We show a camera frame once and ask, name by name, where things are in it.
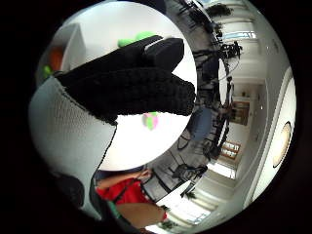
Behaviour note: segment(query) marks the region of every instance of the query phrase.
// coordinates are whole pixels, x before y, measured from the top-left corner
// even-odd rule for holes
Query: chair
[[[190,26],[191,28],[196,25],[203,25],[204,21],[207,20],[206,16],[198,9],[190,9],[189,16],[194,21],[194,24]]]
[[[178,16],[180,16],[183,12],[189,10],[193,5],[193,2],[187,3],[184,0],[178,0],[178,3],[182,5],[182,7],[178,10],[178,13],[177,13]]]
[[[211,144],[206,144],[203,148],[203,154],[208,157],[210,159],[210,161],[212,159],[217,160],[220,153],[221,153],[221,149],[222,149],[222,145],[226,142],[227,139],[227,134],[229,132],[229,128],[226,127],[224,135],[222,137],[221,143],[217,144],[217,139],[215,139],[214,142],[212,142]]]
[[[210,83],[214,78],[217,78],[219,70],[218,57],[210,57],[206,59],[202,66],[202,79]]]
[[[199,107],[192,114],[186,130],[190,133],[190,138],[181,135],[177,140],[177,150],[181,151],[188,145],[190,140],[203,140],[207,137],[212,128],[212,112],[209,108]],[[180,139],[186,140],[183,146],[180,146]]]
[[[172,186],[169,186],[164,181],[163,178],[165,177],[165,174],[168,175],[168,177],[172,177],[169,173],[164,172],[161,168],[157,168],[158,170],[152,169],[152,176],[142,182],[141,188],[144,191],[144,193],[148,196],[148,198],[153,201],[154,203],[157,203],[159,200],[161,200],[163,197],[171,193],[177,186],[181,185],[181,181],[173,182]]]
[[[175,155],[173,154],[173,152],[171,150],[169,150],[169,152],[171,153],[172,157],[175,159],[175,162],[177,163],[177,167],[175,168],[175,170],[169,168],[169,170],[172,172],[172,177],[173,178],[179,178],[180,180],[182,180],[183,182],[186,182],[190,179],[192,179],[194,177],[194,179],[196,179],[197,177],[201,176],[208,168],[207,166],[199,166],[197,168],[192,167],[190,165],[187,165],[182,156],[178,154],[178,156],[180,157],[182,164],[180,164],[177,160]]]
[[[231,90],[229,92],[229,104],[233,102],[233,94],[234,94],[234,83],[233,81],[230,82]]]

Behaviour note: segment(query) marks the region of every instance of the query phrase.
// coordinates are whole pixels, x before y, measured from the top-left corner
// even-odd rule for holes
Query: hand
[[[35,147],[73,203],[98,219],[90,182],[117,130],[117,116],[150,111],[192,113],[195,87],[172,71],[182,60],[183,40],[152,44],[154,36],[118,49],[68,72],[55,73],[29,104]],[[137,174],[150,177],[151,171]]]
[[[134,177],[138,179],[149,178],[152,175],[152,171],[150,169],[146,169],[140,172],[134,173]]]

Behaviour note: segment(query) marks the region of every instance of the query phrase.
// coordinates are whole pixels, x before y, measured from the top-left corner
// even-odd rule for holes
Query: wall
[[[223,34],[236,31],[254,31],[252,22],[228,22],[222,25]]]
[[[280,152],[281,150],[280,137],[281,137],[281,131],[284,128],[284,125],[287,122],[290,122],[292,126],[291,132],[293,131],[295,111],[296,111],[296,97],[295,97],[294,80],[291,79],[292,77],[293,77],[293,73],[291,69],[289,69],[288,72],[286,73],[286,77],[284,79],[285,82],[283,82],[283,88],[282,88],[282,90],[286,90],[286,92],[285,93],[281,92],[280,97],[279,97],[279,100],[283,100],[281,104],[281,110],[278,115],[274,116],[274,118],[276,117],[276,119],[278,120],[276,123],[274,136],[272,137],[272,140],[271,140],[270,149],[265,159],[265,163],[263,162],[263,168],[259,167],[258,175],[256,175],[255,177],[255,180],[254,180],[254,184],[256,184],[255,191],[254,189],[251,190],[251,193],[254,192],[253,200],[255,200],[257,196],[259,196],[263,192],[263,190],[271,182],[275,174],[278,173],[283,163],[281,162],[279,166],[276,168],[273,167],[273,158],[276,155],[276,152]]]
[[[226,157],[221,157],[221,160],[227,164],[233,165],[234,167],[238,166],[250,137],[250,130],[254,120],[254,105],[257,104],[260,106],[260,104],[256,102],[260,87],[262,86],[252,84],[235,84],[234,86],[233,100],[245,101],[250,104],[249,120],[247,126],[235,123],[229,124],[230,130],[227,135],[227,140],[239,143],[241,144],[241,147],[234,161]],[[242,92],[246,93],[245,97],[241,97]]]
[[[196,184],[196,189],[203,190],[217,200],[227,202],[232,197],[234,185],[233,179],[207,170]]]

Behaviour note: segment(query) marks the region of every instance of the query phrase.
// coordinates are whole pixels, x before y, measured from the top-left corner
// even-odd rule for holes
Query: office chair
[[[182,164],[180,164],[176,160],[176,157],[173,154],[173,152],[171,150],[169,151],[172,157],[175,159],[175,162],[177,163],[177,167],[174,170],[172,168],[168,168],[171,171],[173,178],[178,178],[181,181],[186,182],[190,179],[191,180],[196,179],[197,177],[201,176],[207,170],[206,166],[199,166],[195,168],[193,166],[187,165],[185,161],[183,160],[182,156],[179,153],[177,153],[182,161]]]
[[[178,10],[177,16],[180,16],[185,11],[189,10],[193,6],[193,2],[187,3],[185,0],[178,0],[177,1],[182,7]]]
[[[206,59],[202,66],[202,79],[207,83],[211,83],[217,78],[219,70],[218,57],[210,57]]]
[[[188,15],[194,21],[194,24],[191,25],[190,28],[193,28],[197,25],[204,25],[204,22],[207,20],[206,16],[196,8],[191,8]]]
[[[190,140],[203,140],[206,138],[212,128],[212,112],[209,108],[199,107],[195,113],[192,114],[186,131],[190,133],[190,138],[181,135],[177,140],[177,150],[181,151],[187,147]],[[180,145],[180,139],[186,140],[184,145]]]
[[[177,186],[181,185],[181,181],[178,182],[173,181],[172,186],[169,186],[167,181],[164,181],[164,175],[168,175],[168,178],[172,177],[169,173],[165,172],[161,168],[157,167],[152,169],[152,177],[148,180],[143,181],[141,188],[144,191],[144,194],[148,196],[148,198],[157,203],[163,197],[171,193]]]

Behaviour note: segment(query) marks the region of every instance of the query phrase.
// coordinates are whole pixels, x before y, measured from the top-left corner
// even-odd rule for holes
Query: table
[[[219,93],[220,93],[220,101],[222,105],[224,105],[226,102],[227,84],[228,84],[228,81],[226,79],[226,69],[224,66],[224,62],[221,58],[219,58],[218,59],[218,88],[219,88]]]
[[[207,20],[208,20],[209,22],[212,22],[212,19],[211,19],[210,16],[207,14],[206,10],[198,3],[198,1],[192,0],[192,2],[193,2],[194,5],[205,15],[205,17],[207,18]]]
[[[69,18],[63,26],[79,24],[86,48],[85,59],[96,59],[116,49],[117,41],[142,31],[174,36],[184,41],[183,60],[173,74],[197,87],[195,61],[186,39],[166,16],[133,2],[99,3]],[[146,128],[142,115],[118,116],[117,132],[100,169],[122,171],[144,165],[169,149],[185,129],[190,116],[158,113],[154,130]]]
[[[218,138],[217,146],[220,146],[227,126],[228,126],[228,120],[225,120],[222,126],[220,137]]]
[[[234,83],[233,81],[230,82],[230,86],[231,86],[231,89],[230,89],[230,92],[229,92],[229,104],[232,103],[233,101],[233,93],[234,93]]]
[[[191,180],[188,180],[185,183],[183,183],[180,187],[176,188],[174,191],[172,191],[171,193],[163,197],[161,200],[159,200],[156,203],[157,206],[161,207],[165,205],[168,208],[173,208],[176,205],[178,205],[182,200],[182,197],[180,196],[180,194],[183,193],[184,190],[188,188],[190,183],[191,183]]]

